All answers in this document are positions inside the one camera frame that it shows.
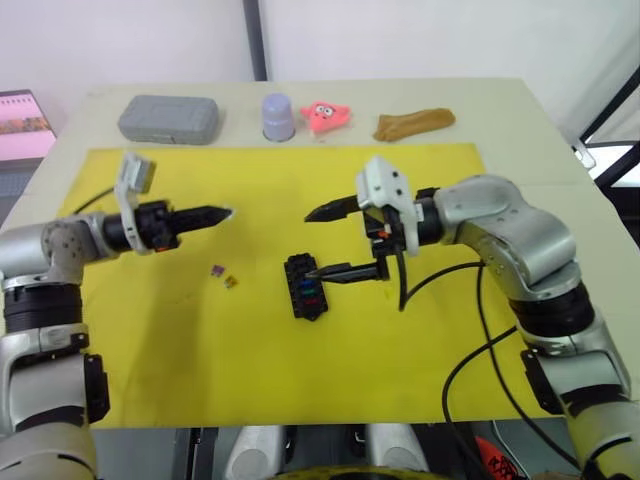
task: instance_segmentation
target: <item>red object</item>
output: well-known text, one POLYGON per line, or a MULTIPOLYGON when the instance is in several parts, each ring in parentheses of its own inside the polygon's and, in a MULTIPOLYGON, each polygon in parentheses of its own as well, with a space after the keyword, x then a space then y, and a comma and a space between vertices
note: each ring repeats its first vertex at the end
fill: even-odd
POLYGON ((301 108, 300 113, 309 119, 309 129, 313 133, 322 133, 347 124, 351 109, 344 105, 313 102, 309 108, 301 108))
POLYGON ((493 443, 482 437, 476 437, 482 463, 496 480, 517 480, 518 469, 493 443))

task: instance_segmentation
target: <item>brown toy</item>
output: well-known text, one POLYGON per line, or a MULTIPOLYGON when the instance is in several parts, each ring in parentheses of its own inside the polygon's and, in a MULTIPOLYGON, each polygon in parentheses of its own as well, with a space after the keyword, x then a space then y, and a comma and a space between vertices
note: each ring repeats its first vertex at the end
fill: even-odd
POLYGON ((416 133, 448 127, 456 117, 448 108, 420 110, 407 115, 380 115, 373 138, 380 142, 395 142, 416 133))

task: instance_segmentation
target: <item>pink starfish toy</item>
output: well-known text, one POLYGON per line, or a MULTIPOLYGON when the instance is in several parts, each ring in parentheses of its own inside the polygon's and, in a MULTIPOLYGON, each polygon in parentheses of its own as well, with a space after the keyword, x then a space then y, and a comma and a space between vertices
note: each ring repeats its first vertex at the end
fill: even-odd
POLYGON ((300 113, 309 119, 309 129, 313 133, 321 133, 345 125, 351 109, 326 102, 313 102, 309 108, 301 108, 300 113))

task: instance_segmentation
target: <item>yellow mat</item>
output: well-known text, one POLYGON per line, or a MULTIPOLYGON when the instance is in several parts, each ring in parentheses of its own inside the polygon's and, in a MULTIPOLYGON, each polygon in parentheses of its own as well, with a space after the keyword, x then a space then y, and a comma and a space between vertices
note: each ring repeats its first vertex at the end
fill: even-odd
MULTIPOLYGON (((475 272, 456 272, 397 311, 398 283, 325 285, 329 311, 295 319, 283 262, 310 252, 319 265, 370 262, 362 217, 305 224, 326 201, 355 193, 355 175, 381 154, 413 189, 449 185, 483 171, 473 145, 267 149, 140 149, 157 162, 143 201, 175 208, 230 206, 219 226, 182 235, 177 250, 86 268, 84 315, 91 351, 109 374, 111 411, 101 427, 441 421, 440 393, 452 367, 484 343, 475 272), (238 280, 210 276, 221 264, 238 280)), ((69 214, 113 184, 121 150, 96 150, 71 189, 69 214)), ((92 208, 117 210, 112 197, 92 208)), ((475 259, 466 247, 422 247, 408 259, 409 285, 475 259)), ((485 276, 487 316, 497 335, 513 325, 485 276)), ((516 335, 498 347, 515 396, 537 407, 516 335)), ((456 419, 514 417, 487 358, 469 365, 451 391, 456 419)))

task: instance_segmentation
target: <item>black pole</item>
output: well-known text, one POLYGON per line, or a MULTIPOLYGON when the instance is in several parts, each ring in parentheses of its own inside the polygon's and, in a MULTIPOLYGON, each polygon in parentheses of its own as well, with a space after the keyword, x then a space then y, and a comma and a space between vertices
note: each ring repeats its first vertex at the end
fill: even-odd
POLYGON ((259 0, 243 0, 242 5, 244 7, 244 20, 247 24, 253 76, 257 82, 264 82, 267 80, 267 65, 264 57, 260 5, 258 2, 259 0))
POLYGON ((640 164, 640 142, 636 143, 631 150, 614 162, 609 168, 596 178, 596 185, 603 193, 613 184, 629 173, 636 165, 640 164))
POLYGON ((615 97, 604 107, 604 110, 596 117, 596 119, 589 125, 585 132, 580 136, 580 141, 586 143, 587 139, 596 133, 596 131, 607 121, 607 119, 613 115, 620 105, 633 93, 633 91, 640 86, 640 67, 629 77, 629 80, 625 82, 622 88, 616 93, 615 97))

